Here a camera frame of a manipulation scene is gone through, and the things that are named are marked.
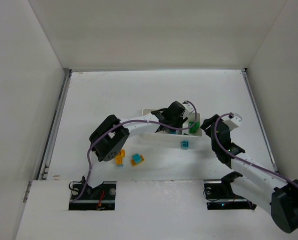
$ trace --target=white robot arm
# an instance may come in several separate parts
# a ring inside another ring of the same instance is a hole
[[[230,115],[225,121],[219,119],[220,117],[215,115],[206,119],[201,126],[211,137],[212,150],[218,159],[234,170],[223,177],[220,184],[215,185],[217,197],[220,198],[221,195],[224,198],[231,195],[241,196],[270,214],[282,231],[291,233],[297,229],[298,180],[287,182],[277,176],[278,174],[271,174],[256,168],[256,165],[257,167],[261,165],[242,148],[231,142],[230,131],[239,127],[242,118],[235,114]],[[208,193],[212,195],[212,184],[208,184],[207,187]]]

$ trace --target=white wall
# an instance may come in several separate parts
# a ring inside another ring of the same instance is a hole
[[[285,0],[29,0],[63,67],[246,68]]]
[[[298,0],[288,0],[247,74],[279,170],[298,178]]]
[[[0,240],[41,158],[64,72],[27,0],[0,0]]]

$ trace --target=green block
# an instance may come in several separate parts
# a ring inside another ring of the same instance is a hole
[[[194,134],[195,132],[198,131],[199,127],[200,127],[200,122],[197,121],[197,122],[195,123],[195,125],[194,125],[192,128],[189,129],[189,133]]]

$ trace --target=white floor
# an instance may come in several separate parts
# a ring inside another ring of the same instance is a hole
[[[141,115],[142,109],[168,107],[173,101],[192,101],[201,122],[214,114],[238,113],[240,128],[232,141],[263,166],[272,169],[256,114],[239,70],[158,70],[75,72],[72,74],[48,180],[80,180],[87,173],[86,152],[90,134],[110,114],[118,118]],[[210,138],[189,150],[178,144],[129,138],[124,146],[123,167],[114,161],[98,163],[91,177],[93,186],[118,180],[219,179],[231,172],[211,150]],[[131,155],[140,153],[145,162],[131,167]]]
[[[139,136],[128,139],[123,167],[114,161],[96,163],[92,174],[93,186],[117,181],[116,209],[68,211],[68,183],[87,172],[88,138],[97,126],[110,114],[132,118],[175,100],[192,101],[202,118],[239,113],[243,121],[232,132],[233,142],[272,169],[241,71],[76,72],[48,180],[33,182],[17,240],[298,240],[298,230],[282,232],[260,208],[206,209],[201,179],[219,179],[231,171],[217,160],[207,136],[189,150]],[[131,167],[134,153],[145,162]]]
[[[17,240],[298,240],[262,209],[207,210],[203,181],[119,181],[114,211],[68,211],[69,181],[35,181]]]

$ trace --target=black bracket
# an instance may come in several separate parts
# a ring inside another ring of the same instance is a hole
[[[213,117],[206,119],[203,121],[201,125],[201,129],[204,130],[205,134],[211,138],[211,147],[215,152],[217,158],[223,164],[226,164],[229,168],[231,168],[231,159],[232,157],[225,153],[219,144],[217,143],[214,137],[214,126],[215,122],[218,119],[219,115],[214,115]],[[227,124],[225,124],[222,120],[218,122],[217,126],[217,137],[221,145],[233,155],[238,155],[239,153],[245,153],[244,149],[239,147],[238,145],[231,142],[230,137],[230,129]]]
[[[275,188],[271,195],[271,217],[285,233],[298,228],[298,189],[292,184]]]
[[[221,182],[205,181],[203,193],[204,197],[210,201],[207,203],[208,210],[254,210],[257,207],[257,205],[248,202],[245,198],[233,193],[231,183],[238,177],[242,177],[242,175],[234,171],[224,176]]]
[[[178,101],[174,101],[168,108],[152,111],[160,123],[167,124],[171,127],[181,128],[183,123],[187,121],[186,118],[182,118],[185,112],[185,107]],[[165,130],[166,127],[160,126],[157,132]]]
[[[115,115],[108,116],[91,134],[89,138],[91,145],[105,132],[107,132],[119,123],[120,120]],[[113,137],[106,135],[92,148],[92,151],[94,151],[96,156],[98,156],[99,162],[107,162],[116,157],[130,135],[129,130],[123,126],[120,126],[117,129],[115,129],[113,131],[113,134]]]
[[[80,183],[74,183],[70,186],[70,188],[73,189],[73,191],[71,192],[71,200],[74,200],[75,198],[77,198],[77,196],[80,195],[84,184],[85,178],[82,177]],[[115,195],[115,181],[104,181],[102,184],[96,186],[95,188],[92,188],[87,184],[82,196],[78,200],[69,204],[69,210],[114,210]]]

